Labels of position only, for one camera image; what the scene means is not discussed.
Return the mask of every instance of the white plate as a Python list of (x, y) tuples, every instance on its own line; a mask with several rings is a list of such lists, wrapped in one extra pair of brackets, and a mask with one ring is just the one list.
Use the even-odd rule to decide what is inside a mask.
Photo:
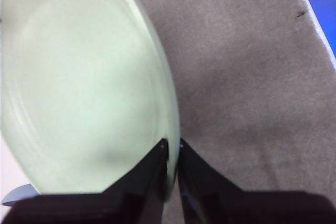
[(2, 133), (40, 193), (100, 192), (161, 139), (173, 184), (179, 117), (135, 0), (2, 0)]

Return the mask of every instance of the plate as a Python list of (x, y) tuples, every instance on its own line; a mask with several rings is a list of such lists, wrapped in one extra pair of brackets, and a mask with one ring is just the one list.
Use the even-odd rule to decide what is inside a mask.
[(180, 129), (172, 76), (137, 0), (2, 0), (2, 134), (40, 193), (96, 193)]

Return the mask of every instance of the debris speck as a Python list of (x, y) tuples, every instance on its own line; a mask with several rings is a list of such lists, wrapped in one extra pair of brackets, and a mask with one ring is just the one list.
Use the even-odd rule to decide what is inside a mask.
[(301, 16), (303, 16), (304, 14), (306, 14), (306, 11), (305, 10), (303, 10), (303, 11), (301, 11), (301, 12), (298, 12), (298, 15), (296, 16), (297, 18), (298, 17), (301, 17)]

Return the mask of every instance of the gray carpet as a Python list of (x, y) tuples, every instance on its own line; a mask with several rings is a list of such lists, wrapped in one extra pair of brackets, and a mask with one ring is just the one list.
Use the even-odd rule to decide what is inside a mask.
[[(336, 203), (336, 74), (306, 0), (140, 0), (173, 72), (181, 133), (248, 190)], [(164, 223), (183, 223), (177, 189)]]

